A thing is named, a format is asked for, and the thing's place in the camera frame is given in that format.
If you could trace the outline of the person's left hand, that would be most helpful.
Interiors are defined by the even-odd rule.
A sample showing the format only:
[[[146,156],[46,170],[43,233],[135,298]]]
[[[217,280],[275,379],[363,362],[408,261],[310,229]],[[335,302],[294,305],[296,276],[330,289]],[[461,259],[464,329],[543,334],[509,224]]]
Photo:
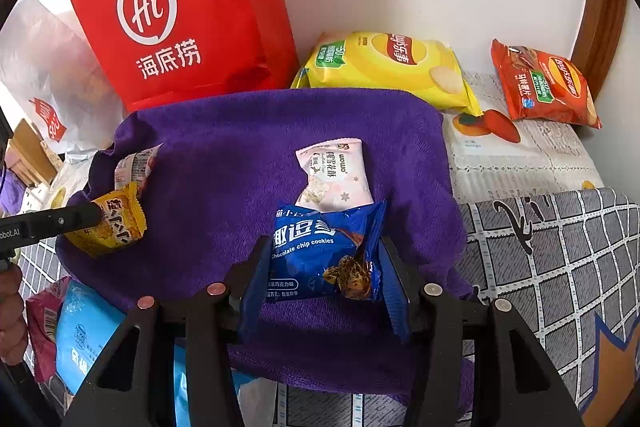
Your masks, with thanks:
[[[28,330],[24,317],[24,301],[20,295],[22,271],[10,264],[0,277],[0,355],[6,365],[23,361],[28,345]]]

